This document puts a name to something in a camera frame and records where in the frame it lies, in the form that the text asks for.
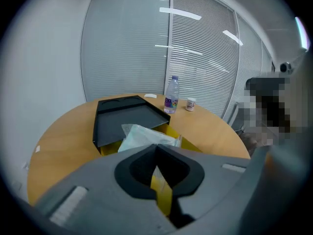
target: ceiling light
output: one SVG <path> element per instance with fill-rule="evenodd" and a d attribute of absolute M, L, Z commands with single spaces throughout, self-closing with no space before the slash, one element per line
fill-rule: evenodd
<path fill-rule="evenodd" d="M 241 42 L 241 41 L 238 39 L 238 37 L 236 37 L 234 34 L 230 33 L 228 30 L 224 30 L 223 33 L 224 33 L 226 36 L 230 37 L 232 40 L 235 40 L 236 43 L 238 43 L 240 46 L 243 45 L 243 42 Z"/>
<path fill-rule="evenodd" d="M 184 11 L 184 10 L 164 8 L 164 7 L 160 7 L 160 12 L 173 13 L 173 14 L 176 14 L 176 15 L 192 18 L 192 19 L 195 19 L 195 20 L 200 20 L 201 17 L 202 17 L 202 16 L 199 16 L 199 15 L 196 15 L 194 13 L 187 12 L 187 11 Z"/>
<path fill-rule="evenodd" d="M 296 21 L 297 26 L 298 26 L 302 48 L 309 49 L 310 41 L 309 41 L 308 35 L 304 29 L 304 26 L 298 17 L 295 17 L 295 21 Z"/>

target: security camera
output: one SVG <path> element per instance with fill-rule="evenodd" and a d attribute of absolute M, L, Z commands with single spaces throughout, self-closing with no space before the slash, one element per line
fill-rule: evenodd
<path fill-rule="evenodd" d="M 293 69 L 292 69 L 290 63 L 285 62 L 285 63 L 282 63 L 282 64 L 280 65 L 280 71 L 281 71 L 281 72 L 287 72 L 288 74 L 291 74 L 292 71 L 293 71 Z"/>

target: white napkin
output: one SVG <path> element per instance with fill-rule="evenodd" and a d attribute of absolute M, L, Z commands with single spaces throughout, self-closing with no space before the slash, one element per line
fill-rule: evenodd
<path fill-rule="evenodd" d="M 157 95 L 155 95 L 155 94 L 145 94 L 145 97 L 157 98 Z"/>

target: bottle cap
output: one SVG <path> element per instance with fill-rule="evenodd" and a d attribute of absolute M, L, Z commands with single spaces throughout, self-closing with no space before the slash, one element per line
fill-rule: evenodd
<path fill-rule="evenodd" d="M 194 103 L 197 101 L 194 97 L 189 97 L 187 98 L 187 100 Z"/>

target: plastic water bottle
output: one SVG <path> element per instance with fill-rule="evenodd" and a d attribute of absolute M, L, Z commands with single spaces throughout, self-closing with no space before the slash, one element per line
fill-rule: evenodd
<path fill-rule="evenodd" d="M 175 113 L 179 98 L 179 83 L 178 76 L 172 76 L 172 81 L 169 83 L 166 94 L 164 111 L 166 113 Z"/>

